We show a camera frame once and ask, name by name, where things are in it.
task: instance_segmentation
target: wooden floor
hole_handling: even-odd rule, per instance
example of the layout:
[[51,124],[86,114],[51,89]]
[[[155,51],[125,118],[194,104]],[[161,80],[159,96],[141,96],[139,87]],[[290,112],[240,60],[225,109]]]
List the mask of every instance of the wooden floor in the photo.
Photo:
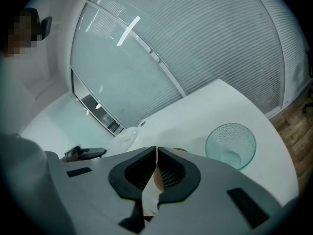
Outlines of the wooden floor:
[[307,91],[295,100],[288,108],[273,117],[273,124],[284,141],[293,161],[300,193],[313,171],[313,108],[307,108],[303,114],[303,106],[313,102]]

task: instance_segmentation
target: black object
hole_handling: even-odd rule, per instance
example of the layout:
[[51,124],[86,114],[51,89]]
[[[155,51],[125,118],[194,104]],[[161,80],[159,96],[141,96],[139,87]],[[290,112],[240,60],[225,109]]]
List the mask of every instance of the black object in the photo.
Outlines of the black object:
[[107,152],[104,148],[86,148],[81,149],[79,146],[74,147],[68,151],[65,156],[67,162],[89,160],[94,158],[100,158]]
[[192,162],[174,155],[163,147],[157,149],[158,169],[164,192],[157,206],[185,200],[199,185],[201,173]]
[[111,129],[112,132],[115,132],[119,127],[119,124],[115,124],[115,126]]
[[77,169],[77,170],[67,171],[67,175],[71,178],[71,177],[75,177],[75,176],[78,176],[78,175],[85,174],[85,173],[90,172],[90,171],[91,171],[90,168],[84,167],[84,168],[80,168],[80,169]]
[[154,216],[144,216],[144,220],[147,220],[148,222],[151,221],[151,219],[153,219]]
[[251,228],[256,228],[269,219],[269,216],[241,189],[227,191]]
[[[308,63],[309,63],[309,76],[313,78],[312,55],[310,51],[306,51],[306,54],[308,56]],[[311,97],[312,94],[313,94],[313,90],[309,88],[308,97]],[[310,107],[313,107],[313,103],[306,104],[303,107],[302,112],[305,114],[307,112],[307,108],[310,108]]]
[[31,33],[30,33],[30,40],[36,42],[40,39],[43,39],[43,29],[40,25],[40,19],[38,11],[35,8],[25,8],[24,11],[27,11],[31,14],[30,21],[31,21]]
[[45,39],[50,34],[51,24],[52,17],[47,17],[41,21],[42,40]]
[[114,125],[115,123],[116,123],[116,121],[113,120],[112,123],[110,123],[110,124],[108,125],[108,129],[110,129],[110,128],[112,127],[112,125]]
[[155,146],[115,167],[109,173],[109,183],[121,198],[135,201],[133,213],[119,223],[122,227],[139,233],[145,227],[141,194],[156,168]]

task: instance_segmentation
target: clear glass bowl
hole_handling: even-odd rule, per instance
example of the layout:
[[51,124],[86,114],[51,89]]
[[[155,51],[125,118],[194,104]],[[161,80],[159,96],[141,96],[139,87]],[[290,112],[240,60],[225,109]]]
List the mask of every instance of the clear glass bowl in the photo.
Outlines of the clear glass bowl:
[[224,162],[238,170],[251,162],[255,151],[256,141],[253,133],[237,123],[221,125],[205,142],[205,153],[208,158]]

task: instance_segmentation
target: black slot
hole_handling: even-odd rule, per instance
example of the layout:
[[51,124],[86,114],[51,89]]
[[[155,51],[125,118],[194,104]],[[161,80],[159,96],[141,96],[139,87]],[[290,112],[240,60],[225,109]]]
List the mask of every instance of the black slot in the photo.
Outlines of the black slot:
[[85,173],[90,172],[90,171],[91,171],[90,168],[84,167],[84,168],[80,168],[80,169],[77,169],[77,170],[67,171],[67,175],[71,178],[71,177],[75,177],[75,176],[78,176],[78,175],[85,174]]
[[137,234],[145,227],[141,195],[156,168],[156,156],[157,148],[151,146],[116,165],[109,173],[109,183],[116,193],[121,198],[135,201],[132,215],[119,225]]
[[115,126],[115,128],[112,129],[112,132],[115,132],[115,131],[118,129],[118,127],[119,127],[119,124],[117,124],[117,125]]
[[227,191],[251,228],[256,228],[269,219],[269,216],[241,189]]
[[113,120],[112,123],[110,123],[110,124],[108,125],[108,129],[110,129],[115,123],[116,123],[116,121]]

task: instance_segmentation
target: white table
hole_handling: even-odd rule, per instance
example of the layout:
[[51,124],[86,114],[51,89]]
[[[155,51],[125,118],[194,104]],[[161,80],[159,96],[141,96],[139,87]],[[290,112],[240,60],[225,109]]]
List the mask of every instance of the white table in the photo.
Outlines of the white table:
[[[267,189],[282,206],[298,195],[295,169],[277,131],[251,101],[221,80],[141,123],[138,137],[129,151],[156,145],[183,148],[204,157],[206,138],[215,128],[226,123],[242,124],[252,131],[257,143],[256,154],[242,173]],[[159,194],[151,179],[143,192],[144,205],[156,211]]]

